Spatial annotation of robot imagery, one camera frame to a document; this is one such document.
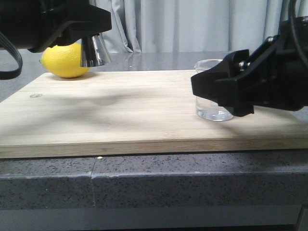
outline white curtain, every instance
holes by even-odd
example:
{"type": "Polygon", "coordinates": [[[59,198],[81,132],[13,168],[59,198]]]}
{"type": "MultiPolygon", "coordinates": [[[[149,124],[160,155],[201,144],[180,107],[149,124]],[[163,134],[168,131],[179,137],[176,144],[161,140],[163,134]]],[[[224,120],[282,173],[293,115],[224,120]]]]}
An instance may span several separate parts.
{"type": "MultiPolygon", "coordinates": [[[[287,19],[288,0],[96,0],[112,14],[109,52],[255,50],[287,19]]],[[[297,3],[308,15],[308,0],[297,3]]]]}

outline clear glass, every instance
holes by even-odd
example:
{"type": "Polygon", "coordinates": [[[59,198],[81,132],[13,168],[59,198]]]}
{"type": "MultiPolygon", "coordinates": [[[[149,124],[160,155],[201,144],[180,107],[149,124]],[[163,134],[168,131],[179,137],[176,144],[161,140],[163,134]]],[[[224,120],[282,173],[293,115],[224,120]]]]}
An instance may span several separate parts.
{"type": "MultiPolygon", "coordinates": [[[[201,60],[195,64],[194,69],[197,73],[206,71],[221,61],[221,59],[201,60]]],[[[198,96],[196,97],[196,113],[201,118],[211,121],[227,121],[233,118],[233,115],[224,107],[220,107],[216,102],[198,96]]]]}

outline granite countertop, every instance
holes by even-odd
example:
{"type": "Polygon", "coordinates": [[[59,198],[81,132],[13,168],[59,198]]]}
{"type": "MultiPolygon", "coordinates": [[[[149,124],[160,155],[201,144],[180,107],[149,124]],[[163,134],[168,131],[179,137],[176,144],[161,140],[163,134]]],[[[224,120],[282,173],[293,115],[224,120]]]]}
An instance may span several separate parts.
{"type": "MultiPolygon", "coordinates": [[[[111,64],[92,71],[193,69],[226,54],[112,54],[111,64]]],[[[40,54],[23,57],[21,76],[0,82],[0,101],[45,72],[40,54]]],[[[306,113],[294,115],[308,122],[306,113]]],[[[308,150],[0,160],[0,210],[307,203],[308,150]]]]}

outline wooden cutting board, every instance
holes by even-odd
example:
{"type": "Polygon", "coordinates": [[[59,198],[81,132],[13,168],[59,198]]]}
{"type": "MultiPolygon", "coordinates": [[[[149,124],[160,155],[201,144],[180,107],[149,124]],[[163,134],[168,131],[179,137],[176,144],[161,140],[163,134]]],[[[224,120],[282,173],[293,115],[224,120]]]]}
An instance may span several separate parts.
{"type": "Polygon", "coordinates": [[[286,111],[199,118],[194,74],[45,73],[0,103],[0,158],[308,148],[308,125],[286,111]]]}

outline lemon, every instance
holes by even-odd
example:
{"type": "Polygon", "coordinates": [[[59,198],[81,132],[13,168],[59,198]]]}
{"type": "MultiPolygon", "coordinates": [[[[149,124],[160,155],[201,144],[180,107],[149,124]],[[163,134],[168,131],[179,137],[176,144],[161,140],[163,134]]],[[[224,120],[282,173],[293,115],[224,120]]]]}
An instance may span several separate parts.
{"type": "Polygon", "coordinates": [[[48,47],[40,59],[40,63],[51,73],[64,77],[74,78],[83,75],[89,67],[80,66],[81,45],[73,43],[69,46],[48,47]]]}

